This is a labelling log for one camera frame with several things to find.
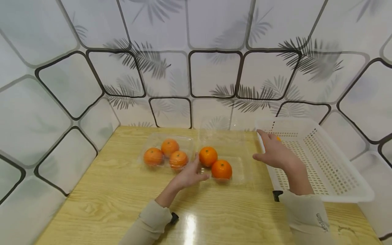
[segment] clear plastic container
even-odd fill
[[[235,119],[225,116],[204,117],[199,127],[197,152],[203,147],[213,147],[218,153],[218,160],[226,160],[232,168],[231,179],[211,180],[225,184],[251,183],[250,158],[246,147],[244,131],[236,131]],[[203,174],[211,174],[211,167],[202,167]]]
[[[144,161],[144,154],[150,148],[157,148],[161,150],[161,145],[163,141],[166,139],[173,139],[178,143],[179,150],[183,151],[187,155],[188,161],[185,165],[194,158],[194,139],[189,137],[181,137],[175,135],[161,134],[161,133],[153,133],[151,134],[146,143],[144,144],[142,150],[140,151],[137,162],[146,166],[149,169],[155,169],[157,167],[172,167],[169,163],[170,156],[159,155],[158,153],[152,151],[150,156],[148,156],[149,162],[148,164]],[[181,170],[184,166],[173,168],[174,170]]]

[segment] sleeve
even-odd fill
[[[168,208],[161,207],[154,200],[149,202],[118,245],[153,244],[165,232],[165,226],[171,218]]]
[[[284,204],[291,232],[297,245],[334,245],[327,212],[317,195],[297,196],[290,191],[279,196]]]

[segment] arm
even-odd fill
[[[199,157],[187,164],[186,168],[174,177],[159,196],[148,203],[147,207],[139,214],[119,245],[151,245],[162,233],[165,226],[171,221],[172,215],[169,207],[176,195],[186,187],[200,181],[207,180],[209,175],[198,174]]]
[[[254,154],[255,160],[282,169],[289,181],[290,190],[279,199],[284,204],[291,232],[297,245],[334,245],[329,230],[325,207],[314,194],[306,165],[276,136],[257,130],[263,139],[265,154]]]

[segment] left hand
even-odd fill
[[[201,181],[209,179],[209,174],[198,173],[199,166],[199,154],[196,154],[195,160],[191,163],[188,163],[183,169],[183,171],[181,171],[176,177],[173,178],[173,180],[171,181],[172,184],[182,190]]]

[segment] table surface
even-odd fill
[[[36,245],[117,244],[174,176],[170,169],[149,171],[136,163],[153,132],[198,138],[195,129],[117,128]],[[252,182],[218,185],[209,180],[183,190],[170,208],[180,220],[166,227],[157,244],[294,244],[283,205],[274,202],[267,168],[251,158],[261,152],[256,133],[244,134]],[[356,204],[325,206],[338,244],[381,244]]]

